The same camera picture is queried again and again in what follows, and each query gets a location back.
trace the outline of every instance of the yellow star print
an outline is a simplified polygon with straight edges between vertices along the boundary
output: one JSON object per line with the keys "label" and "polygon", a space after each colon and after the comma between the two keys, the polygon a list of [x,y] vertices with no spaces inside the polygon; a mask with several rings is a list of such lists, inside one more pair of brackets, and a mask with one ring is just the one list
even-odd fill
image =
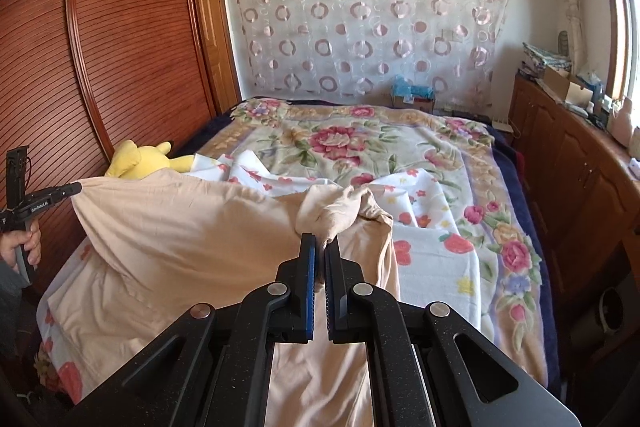
{"label": "yellow star print", "polygon": [[469,279],[469,277],[462,277],[458,279],[458,293],[466,293],[467,295],[473,297],[476,294],[474,282]]}

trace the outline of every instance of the louvered door panel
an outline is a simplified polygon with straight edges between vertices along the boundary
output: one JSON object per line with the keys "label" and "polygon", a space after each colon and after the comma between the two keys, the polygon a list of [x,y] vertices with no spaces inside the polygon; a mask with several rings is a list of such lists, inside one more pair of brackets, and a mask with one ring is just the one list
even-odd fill
{"label": "louvered door panel", "polygon": [[[30,145],[28,190],[97,176],[102,150],[79,92],[68,47],[65,0],[0,0],[0,206],[7,150]],[[48,283],[82,241],[69,201],[42,214],[43,262],[34,289]]]}
{"label": "louvered door panel", "polygon": [[113,144],[188,140],[213,115],[189,0],[75,0],[78,41]]}

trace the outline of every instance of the floral blanket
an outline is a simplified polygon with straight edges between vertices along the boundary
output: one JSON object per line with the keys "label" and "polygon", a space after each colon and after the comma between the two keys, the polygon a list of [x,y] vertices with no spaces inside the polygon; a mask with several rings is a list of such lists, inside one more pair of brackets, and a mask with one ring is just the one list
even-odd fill
{"label": "floral blanket", "polygon": [[418,169],[429,172],[446,198],[447,212],[441,214],[452,216],[454,223],[444,222],[446,217],[436,222],[440,216],[434,214],[419,216],[418,226],[455,225],[458,233],[441,240],[454,249],[476,250],[482,333],[547,384],[542,259],[517,222],[494,160],[494,138],[482,124],[411,109],[289,105],[265,98],[241,103],[232,118],[200,149],[202,155],[218,158],[250,150],[272,174],[328,178],[343,186],[402,172],[412,176]]}

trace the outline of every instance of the navy blue bedding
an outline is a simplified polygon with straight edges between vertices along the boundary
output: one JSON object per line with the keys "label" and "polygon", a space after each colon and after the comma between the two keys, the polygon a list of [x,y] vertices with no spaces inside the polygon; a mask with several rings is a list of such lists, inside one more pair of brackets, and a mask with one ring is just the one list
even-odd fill
{"label": "navy blue bedding", "polygon": [[[337,105],[335,103],[324,102],[322,100],[298,100],[289,102],[292,105]],[[195,134],[183,147],[175,151],[175,156],[196,153],[219,131],[231,124],[231,112],[229,109],[224,114],[214,118],[206,124],[197,134]],[[489,132],[496,138],[494,142],[494,158],[502,177],[505,181],[511,203],[516,213],[516,218],[523,231],[529,235],[536,252],[542,257],[540,264],[540,276],[542,286],[540,290],[540,309],[542,313],[543,333],[545,341],[546,366],[548,371],[548,390],[555,396],[560,394],[560,366],[558,360],[558,334],[556,333],[556,322],[554,320],[553,304],[551,301],[551,288],[549,284],[549,273],[546,266],[545,256],[540,246],[538,234],[533,225],[529,207],[522,191],[522,185],[518,179],[516,171],[516,152],[507,145],[502,134],[489,127]]]}

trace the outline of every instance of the plush toy ear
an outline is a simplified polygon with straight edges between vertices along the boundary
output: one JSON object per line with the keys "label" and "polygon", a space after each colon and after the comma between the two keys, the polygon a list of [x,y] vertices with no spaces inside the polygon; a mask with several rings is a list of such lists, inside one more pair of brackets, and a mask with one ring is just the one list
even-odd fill
{"label": "plush toy ear", "polygon": [[156,149],[167,156],[171,150],[171,142],[162,142],[160,145],[156,145]]}
{"label": "plush toy ear", "polygon": [[104,175],[111,178],[119,178],[129,169],[138,165],[140,160],[142,160],[142,157],[136,144],[131,140],[124,140],[124,142],[116,145],[113,158],[111,158],[111,165]]}

